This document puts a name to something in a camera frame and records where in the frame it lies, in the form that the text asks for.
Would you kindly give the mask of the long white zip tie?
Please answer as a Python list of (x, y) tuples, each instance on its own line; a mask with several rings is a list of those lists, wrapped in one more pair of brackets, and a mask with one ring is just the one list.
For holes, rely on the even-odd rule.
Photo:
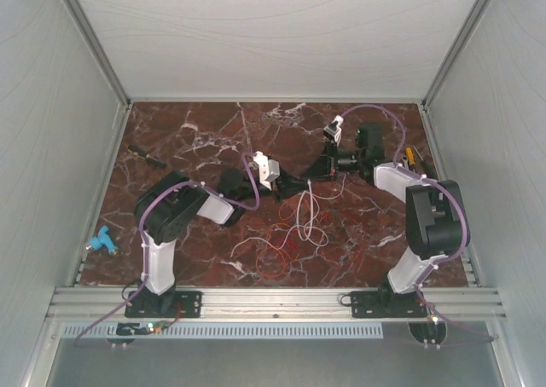
[[(314, 219), (315, 219), (315, 202), (316, 201), (314, 198), (314, 194), (312, 192), (311, 180), (307, 180), (307, 181), (309, 182), (309, 188), (299, 196), (299, 201), (296, 208), (296, 219), (295, 219), (296, 231), (299, 236), (299, 239), (302, 241), (311, 241), (311, 235), (314, 229)], [(305, 196), (308, 196), (308, 200), (309, 200), (310, 218), (308, 222), (302, 223), (300, 221), (300, 216), (302, 215), (302, 205), (304, 203)]]

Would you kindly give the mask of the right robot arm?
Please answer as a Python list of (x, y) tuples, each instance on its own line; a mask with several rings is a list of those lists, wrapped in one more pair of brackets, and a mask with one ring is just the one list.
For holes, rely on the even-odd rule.
[(407, 248), (369, 299), (382, 314), (397, 316), (416, 300), (416, 290), (432, 271), (468, 245), (460, 188), (454, 181), (437, 182), (388, 159), (378, 123), (360, 124), (357, 149), (341, 150), (341, 124), (342, 118), (337, 117), (323, 129), (323, 150), (301, 179), (326, 182), (341, 171), (356, 172), (369, 185), (405, 204)]

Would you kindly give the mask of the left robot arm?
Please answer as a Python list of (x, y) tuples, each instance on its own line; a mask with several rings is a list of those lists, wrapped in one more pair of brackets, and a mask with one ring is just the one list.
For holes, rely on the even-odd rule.
[(304, 192), (308, 183), (280, 170), (280, 175), (267, 188), (254, 175), (228, 168), (219, 180), (219, 194), (188, 184), (189, 178), (174, 170), (156, 182), (137, 200), (134, 215), (143, 230), (144, 288), (133, 303), (157, 317), (169, 315), (175, 307), (173, 272), (176, 241), (196, 217), (219, 226), (235, 225), (245, 213), (238, 204), (254, 196), (274, 196), (277, 201)]

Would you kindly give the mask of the blue plastic fitting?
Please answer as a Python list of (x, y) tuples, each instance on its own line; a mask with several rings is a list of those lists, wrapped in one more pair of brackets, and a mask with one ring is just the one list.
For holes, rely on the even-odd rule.
[(115, 256), (119, 253), (119, 248), (114, 244), (109, 235), (109, 227), (107, 225), (99, 228), (96, 236), (90, 238), (84, 244), (84, 248), (86, 251), (99, 251), (102, 248), (106, 248), (110, 256)]

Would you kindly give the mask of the small circuit board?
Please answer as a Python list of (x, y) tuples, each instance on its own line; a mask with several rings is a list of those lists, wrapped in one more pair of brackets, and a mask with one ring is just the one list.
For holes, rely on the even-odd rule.
[(169, 321), (154, 321), (146, 325), (147, 333), (161, 333), (170, 326)]

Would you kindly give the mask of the yellow handled screwdriver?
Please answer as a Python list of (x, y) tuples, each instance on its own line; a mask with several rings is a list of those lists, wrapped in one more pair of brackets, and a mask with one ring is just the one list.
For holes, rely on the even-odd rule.
[(409, 167), (415, 167), (415, 156), (413, 150), (410, 147), (405, 148), (406, 157), (408, 159)]

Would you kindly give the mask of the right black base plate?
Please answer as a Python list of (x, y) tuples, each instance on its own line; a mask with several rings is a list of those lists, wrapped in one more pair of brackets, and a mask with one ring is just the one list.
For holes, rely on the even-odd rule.
[(351, 316), (358, 319), (420, 319), (427, 308), (413, 293), (350, 292)]

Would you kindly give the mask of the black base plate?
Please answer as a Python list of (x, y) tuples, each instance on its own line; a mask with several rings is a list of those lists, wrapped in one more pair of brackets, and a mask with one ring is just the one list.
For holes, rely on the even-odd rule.
[(148, 289), (140, 292), (125, 308), (127, 318), (200, 318), (203, 293), (171, 289), (162, 295)]
[(350, 292), (351, 316), (358, 319), (420, 319), (427, 308), (413, 293)]

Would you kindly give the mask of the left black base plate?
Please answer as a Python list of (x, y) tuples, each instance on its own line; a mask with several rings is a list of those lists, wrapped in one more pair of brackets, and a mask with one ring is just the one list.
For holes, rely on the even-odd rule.
[(140, 292), (125, 308), (127, 318), (200, 318), (203, 293), (171, 289), (162, 295), (148, 289)]

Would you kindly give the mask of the aluminium front rail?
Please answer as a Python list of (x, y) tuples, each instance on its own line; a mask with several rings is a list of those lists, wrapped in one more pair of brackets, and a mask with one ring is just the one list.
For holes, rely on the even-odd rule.
[[(340, 304), (349, 288), (201, 288), (204, 321), (351, 321)], [(425, 299), (453, 321), (506, 318), (498, 291), (483, 287), (424, 288)], [(119, 287), (54, 290), (47, 314), (58, 321), (94, 321), (122, 303)]]

